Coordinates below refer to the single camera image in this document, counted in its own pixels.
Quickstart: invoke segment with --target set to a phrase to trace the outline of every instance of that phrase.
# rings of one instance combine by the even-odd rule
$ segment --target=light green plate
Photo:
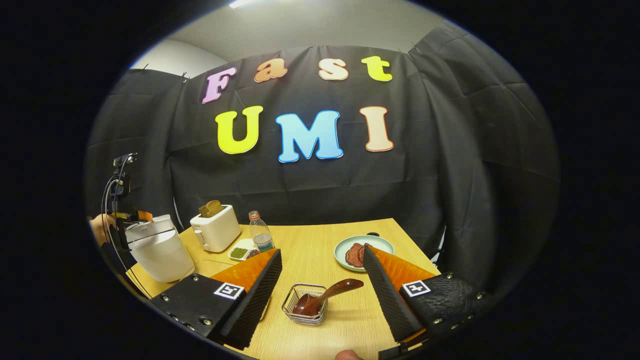
[[[363,246],[364,246],[364,243],[369,243],[369,245],[375,247],[376,249],[386,251],[391,255],[394,255],[396,253],[394,246],[391,245],[389,241],[383,238],[380,238],[378,236],[358,235],[358,236],[352,236],[350,238],[346,238],[340,241],[338,245],[335,246],[335,249],[333,250],[333,255],[335,256],[335,259],[338,261],[338,263],[340,263],[340,265],[344,266],[349,270],[353,270],[357,272],[366,272],[366,270],[364,270],[364,268],[357,268],[355,266],[351,266],[347,264],[347,262],[344,259],[345,255],[347,254],[347,251],[349,251],[349,249],[355,243],[359,243]]]

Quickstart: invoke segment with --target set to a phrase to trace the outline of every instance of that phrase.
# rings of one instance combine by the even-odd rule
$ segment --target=yellow letter
[[[349,72],[344,67],[347,64],[341,59],[322,59],[318,63],[318,74],[325,80],[344,80],[349,77]]]
[[[258,66],[258,73],[253,77],[256,83],[263,83],[269,79],[280,78],[287,73],[283,59],[271,59]]]
[[[367,71],[369,71],[369,76],[372,77],[373,80],[389,81],[394,78],[391,74],[385,74],[382,67],[389,66],[389,63],[387,61],[383,61],[379,56],[364,58],[362,59],[362,63],[367,64]]]
[[[367,129],[369,129],[369,142],[365,148],[369,151],[389,151],[393,149],[394,143],[389,141],[385,123],[387,108],[367,106],[360,109],[360,113],[367,119]]]
[[[216,116],[218,123],[218,146],[227,154],[241,154],[251,150],[258,142],[258,114],[262,112],[262,106],[250,106],[242,111],[246,116],[246,137],[244,140],[234,140],[234,119],[237,113],[227,111]]]

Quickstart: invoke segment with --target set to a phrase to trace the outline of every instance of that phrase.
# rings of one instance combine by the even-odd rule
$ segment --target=ceiling
[[[404,0],[254,0],[204,15],[169,39],[227,61],[307,45],[407,51],[442,21]]]

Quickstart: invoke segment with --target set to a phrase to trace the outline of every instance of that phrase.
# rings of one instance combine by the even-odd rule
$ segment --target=blue letter
[[[298,145],[305,159],[309,159],[318,141],[320,141],[320,147],[316,152],[318,159],[341,157],[344,152],[338,146],[338,133],[335,128],[339,117],[340,113],[337,111],[320,111],[311,129],[307,129],[296,114],[277,117],[276,122],[282,128],[282,154],[278,160],[281,163],[292,163],[300,158],[294,149],[294,143]]]

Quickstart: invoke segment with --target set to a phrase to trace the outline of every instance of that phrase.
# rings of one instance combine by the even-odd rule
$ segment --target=ceiling light
[[[252,1],[254,1],[254,0],[237,0],[237,1],[234,1],[233,3],[230,3],[229,6],[231,6],[231,8],[233,8],[233,9],[235,9],[235,8],[240,7],[242,5],[246,5],[246,4],[248,4],[248,3],[252,2]]]

